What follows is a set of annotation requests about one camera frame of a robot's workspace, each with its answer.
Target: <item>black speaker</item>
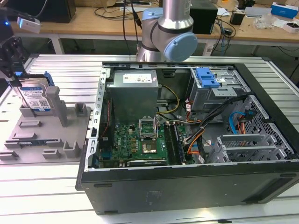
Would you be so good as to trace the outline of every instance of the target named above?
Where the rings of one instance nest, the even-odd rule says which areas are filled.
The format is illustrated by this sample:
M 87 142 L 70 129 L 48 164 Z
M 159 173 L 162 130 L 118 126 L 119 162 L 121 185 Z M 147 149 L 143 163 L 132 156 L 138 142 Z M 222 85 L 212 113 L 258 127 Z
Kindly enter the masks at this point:
M 193 33 L 211 34 L 218 9 L 210 0 L 192 0 L 190 16 L 194 20 Z
M 244 13 L 232 12 L 229 22 L 230 24 L 233 25 L 241 25 L 244 16 L 245 16 Z

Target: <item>motherboard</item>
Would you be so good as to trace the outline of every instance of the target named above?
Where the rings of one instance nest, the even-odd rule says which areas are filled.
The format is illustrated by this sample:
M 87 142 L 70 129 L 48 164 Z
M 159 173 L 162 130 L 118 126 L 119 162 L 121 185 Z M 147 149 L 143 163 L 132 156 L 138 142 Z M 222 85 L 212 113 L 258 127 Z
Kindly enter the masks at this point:
M 183 124 L 116 124 L 111 150 L 102 150 L 105 167 L 136 167 L 148 165 L 178 165 L 184 161 Z

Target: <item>blue box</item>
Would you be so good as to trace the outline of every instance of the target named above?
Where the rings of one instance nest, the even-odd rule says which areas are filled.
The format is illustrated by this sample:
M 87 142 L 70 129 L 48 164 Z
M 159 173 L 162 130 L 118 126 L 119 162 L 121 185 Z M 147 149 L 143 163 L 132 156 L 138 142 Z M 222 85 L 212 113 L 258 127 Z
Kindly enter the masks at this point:
M 197 68 L 196 76 L 199 79 L 201 87 L 218 88 L 220 86 L 220 83 L 215 79 L 214 73 L 209 68 Z
M 287 18 L 294 18 L 298 13 L 298 7 L 296 6 L 289 6 L 279 4 L 277 2 L 273 2 L 272 6 L 272 15 L 280 15 Z

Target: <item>blue drive bay latch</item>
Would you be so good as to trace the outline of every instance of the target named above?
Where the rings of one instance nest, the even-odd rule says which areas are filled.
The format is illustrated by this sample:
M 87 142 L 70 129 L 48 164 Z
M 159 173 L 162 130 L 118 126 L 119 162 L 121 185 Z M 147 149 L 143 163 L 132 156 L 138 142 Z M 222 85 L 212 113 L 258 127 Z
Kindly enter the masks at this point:
M 218 88 L 220 83 L 215 79 L 215 75 L 209 68 L 197 68 L 196 76 L 200 81 L 201 87 Z

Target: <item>green circuit board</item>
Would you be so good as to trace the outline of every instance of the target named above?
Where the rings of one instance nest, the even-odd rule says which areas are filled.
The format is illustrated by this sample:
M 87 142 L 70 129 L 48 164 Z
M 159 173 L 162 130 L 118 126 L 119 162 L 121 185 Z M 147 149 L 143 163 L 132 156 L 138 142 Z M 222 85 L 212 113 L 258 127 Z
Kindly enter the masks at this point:
M 185 126 L 177 124 L 179 138 L 186 137 Z M 152 133 L 153 126 L 148 123 L 142 126 L 142 133 Z M 158 124 L 158 135 L 155 140 L 140 138 L 139 124 L 118 124 L 114 131 L 112 160 L 166 160 L 169 165 L 167 144 L 163 124 Z

